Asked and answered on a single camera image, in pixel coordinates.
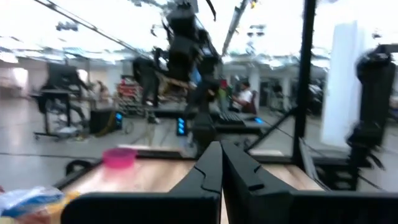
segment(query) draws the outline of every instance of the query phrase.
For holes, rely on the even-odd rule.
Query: chair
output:
[[[248,103],[246,106],[242,108],[242,113],[251,113],[251,114],[257,114],[257,108],[255,104],[256,96],[257,96],[257,91],[252,91],[252,97],[250,103]]]

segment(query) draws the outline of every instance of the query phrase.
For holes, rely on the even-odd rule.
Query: gray floor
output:
[[[262,117],[273,123],[277,117],[263,113]],[[103,138],[90,138],[84,142],[61,141],[54,142],[49,138],[34,139],[33,131],[42,130],[42,116],[37,111],[37,105],[27,100],[0,100],[0,185],[5,189],[23,189],[36,185],[52,185],[64,176],[64,166],[74,157],[100,158],[105,149],[117,144],[130,144],[144,130],[143,120],[134,120],[134,130],[130,134],[113,133]],[[254,152],[279,150],[290,154],[292,148],[294,121],[286,121],[280,130],[272,133],[266,141]],[[307,124],[307,141],[310,145],[322,151],[344,151],[332,149],[319,142],[320,122],[310,119]],[[155,130],[153,146],[181,147],[183,139],[174,135],[173,121],[163,120]],[[384,162],[386,170],[364,170],[364,176],[371,182],[388,191],[398,191],[398,128],[387,130],[384,148],[378,156]],[[140,139],[136,144],[147,144]],[[374,187],[362,183],[361,190],[375,191]]]

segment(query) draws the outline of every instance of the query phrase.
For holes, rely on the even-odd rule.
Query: pink cup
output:
[[[134,165],[137,151],[130,148],[108,149],[103,153],[104,165],[112,169],[125,169]]]

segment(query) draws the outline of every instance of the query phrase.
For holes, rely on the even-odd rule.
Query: black box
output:
[[[114,108],[96,109],[90,112],[90,134],[98,134],[105,129],[108,129],[107,133],[121,130],[122,123],[123,115]]]

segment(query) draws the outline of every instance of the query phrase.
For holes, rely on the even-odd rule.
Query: wooden tabletop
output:
[[[193,161],[138,159],[134,167],[110,170],[99,166],[68,186],[64,191],[88,192],[168,192],[194,166]],[[322,190],[296,166],[263,165],[284,182],[299,190]],[[224,196],[221,223],[228,224]]]

